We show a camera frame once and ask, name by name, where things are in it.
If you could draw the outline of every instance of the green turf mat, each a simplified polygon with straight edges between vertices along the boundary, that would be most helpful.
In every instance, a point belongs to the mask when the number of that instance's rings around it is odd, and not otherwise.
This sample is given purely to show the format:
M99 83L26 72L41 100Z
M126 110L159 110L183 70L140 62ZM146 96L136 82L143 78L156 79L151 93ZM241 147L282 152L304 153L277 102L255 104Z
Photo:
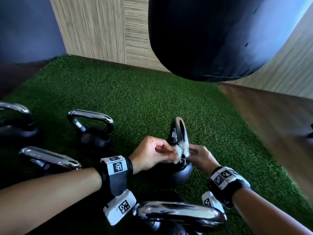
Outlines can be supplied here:
M6 100L27 106L43 125L46 138L41 147L71 156L85 166L92 165L92 160L77 147L76 131L66 119L68 111L79 108L111 116L114 149L123 156L130 155L146 135L166 138L172 117L181 116L191 143L205 145L222 165L245 177L257 193L313 229L312 209L297 185L271 159L216 84L67 56L53 60ZM1 154L8 162L5 150ZM31 170L21 163L18 166L28 178ZM159 190L142 173L131 179L128 188L139 200ZM186 185L175 191L200 204L207 191L206 176L194 170ZM32 233L126 234L125 222L109 227L101 208L93 209L97 205L94 197L86 198ZM240 217L229 216L229 223L231 228L217 234L251 233ZM127 232L132 229L139 228L128 227Z

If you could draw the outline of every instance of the black punching bag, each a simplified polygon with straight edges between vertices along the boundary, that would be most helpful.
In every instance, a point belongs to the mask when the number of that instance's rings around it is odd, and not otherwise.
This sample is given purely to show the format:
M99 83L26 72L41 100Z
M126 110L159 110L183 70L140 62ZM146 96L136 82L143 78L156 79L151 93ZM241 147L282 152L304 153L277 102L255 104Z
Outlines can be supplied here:
M152 50L196 81L252 74L284 45L312 0L149 0Z

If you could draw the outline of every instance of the kettlebell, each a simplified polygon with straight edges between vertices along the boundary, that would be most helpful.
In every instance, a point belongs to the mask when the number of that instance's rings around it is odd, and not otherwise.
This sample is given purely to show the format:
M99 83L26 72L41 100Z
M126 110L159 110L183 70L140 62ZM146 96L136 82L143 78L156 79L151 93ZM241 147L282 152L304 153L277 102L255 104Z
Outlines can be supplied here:
M18 103L0 102L0 110L15 110L21 114L21 118L0 118L0 137L5 139L33 138L39 134L39 128L31 118L30 110Z
M82 168L81 163L73 158L34 146L22 148L19 151L19 154L26 156L30 162L41 168L39 176L57 174Z
M163 186L182 186L190 178L193 166L188 161L190 156L189 140L185 123L181 117L177 116L172 119L167 142L176 148L179 162L177 164L158 163L152 168L153 175L156 176L156 181Z
M79 122L78 118L102 121L106 124L106 127L92 126L86 129ZM68 112L67 119L81 134L80 142L82 144L95 147L96 149L109 149L111 147L111 134L114 129L114 122L110 116L98 112L76 109Z

